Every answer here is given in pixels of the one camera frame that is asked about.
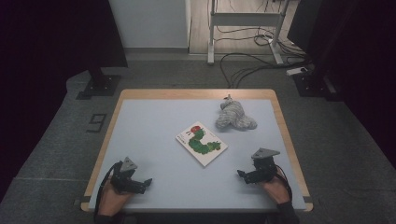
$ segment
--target gray floor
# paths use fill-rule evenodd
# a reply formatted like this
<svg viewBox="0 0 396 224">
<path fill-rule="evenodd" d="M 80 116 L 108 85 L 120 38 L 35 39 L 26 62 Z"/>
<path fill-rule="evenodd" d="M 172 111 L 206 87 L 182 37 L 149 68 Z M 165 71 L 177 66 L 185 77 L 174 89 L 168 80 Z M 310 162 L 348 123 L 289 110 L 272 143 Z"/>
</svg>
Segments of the gray floor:
<svg viewBox="0 0 396 224">
<path fill-rule="evenodd" d="M 121 75 L 112 97 L 76 100 L 90 76 L 67 81 L 62 106 L 0 205 L 1 223 L 92 223 L 79 202 L 122 90 L 227 88 L 219 62 L 208 66 L 205 57 L 127 56 L 130 68 L 104 69 Z M 224 68 L 232 74 L 257 64 L 234 58 Z M 315 206 L 298 214 L 302 223 L 396 223 L 396 172 L 344 103 L 300 97 L 285 69 L 254 73 L 240 89 L 276 91 Z M 86 132 L 98 128 L 89 124 L 93 114 L 106 114 L 99 133 Z"/>
</svg>

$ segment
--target gray cloth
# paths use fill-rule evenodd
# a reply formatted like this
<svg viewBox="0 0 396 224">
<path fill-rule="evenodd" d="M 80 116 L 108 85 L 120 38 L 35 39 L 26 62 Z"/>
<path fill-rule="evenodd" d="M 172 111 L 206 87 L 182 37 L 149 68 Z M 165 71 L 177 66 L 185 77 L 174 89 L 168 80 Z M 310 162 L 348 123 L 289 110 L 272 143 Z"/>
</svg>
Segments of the gray cloth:
<svg viewBox="0 0 396 224">
<path fill-rule="evenodd" d="M 255 129 L 257 127 L 256 121 L 245 115 L 241 103 L 233 100 L 230 95 L 228 95 L 226 101 L 220 107 L 221 113 L 216 120 L 216 126 L 218 128 L 225 128 L 230 123 L 238 129 Z"/>
</svg>

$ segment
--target person's hand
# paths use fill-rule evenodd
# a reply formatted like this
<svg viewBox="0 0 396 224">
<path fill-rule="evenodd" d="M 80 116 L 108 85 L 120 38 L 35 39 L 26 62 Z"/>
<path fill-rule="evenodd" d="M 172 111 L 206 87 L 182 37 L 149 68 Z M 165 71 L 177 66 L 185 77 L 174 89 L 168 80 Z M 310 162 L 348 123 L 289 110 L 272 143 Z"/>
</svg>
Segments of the person's hand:
<svg viewBox="0 0 396 224">
<path fill-rule="evenodd" d="M 133 195 L 133 193 L 118 194 L 113 185 L 110 184 L 110 180 L 107 180 L 103 187 L 98 215 L 113 217 Z"/>
<path fill-rule="evenodd" d="M 283 182 L 276 176 L 271 181 L 268 182 L 261 182 L 260 185 L 262 186 L 265 191 L 267 191 L 268 195 L 277 203 L 286 203 L 290 201 L 290 197 L 288 191 L 286 190 L 285 185 Z"/>
</svg>

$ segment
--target black sleeve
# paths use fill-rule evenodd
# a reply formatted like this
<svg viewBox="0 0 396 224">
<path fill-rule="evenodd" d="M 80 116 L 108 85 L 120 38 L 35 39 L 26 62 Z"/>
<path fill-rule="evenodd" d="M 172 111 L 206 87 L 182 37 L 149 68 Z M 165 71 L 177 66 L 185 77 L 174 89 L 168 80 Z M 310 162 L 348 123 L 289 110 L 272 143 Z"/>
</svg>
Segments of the black sleeve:
<svg viewBox="0 0 396 224">
<path fill-rule="evenodd" d="M 95 217 L 95 224 L 110 224 L 111 221 L 112 221 L 112 217 L 100 216 L 100 215 L 97 215 Z"/>
<path fill-rule="evenodd" d="M 277 205 L 277 209 L 280 212 L 280 218 L 282 219 L 282 224 L 299 224 L 300 219 L 294 212 L 293 205 L 291 202 L 280 203 Z"/>
</svg>

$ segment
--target book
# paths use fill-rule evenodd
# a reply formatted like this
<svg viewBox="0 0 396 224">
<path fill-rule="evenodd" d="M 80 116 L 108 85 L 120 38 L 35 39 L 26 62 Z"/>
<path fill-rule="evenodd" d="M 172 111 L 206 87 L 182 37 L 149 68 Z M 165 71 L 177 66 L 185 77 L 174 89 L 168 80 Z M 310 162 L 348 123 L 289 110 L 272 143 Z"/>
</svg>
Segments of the book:
<svg viewBox="0 0 396 224">
<path fill-rule="evenodd" d="M 176 139 L 204 167 L 228 147 L 199 121 L 178 134 Z"/>
</svg>

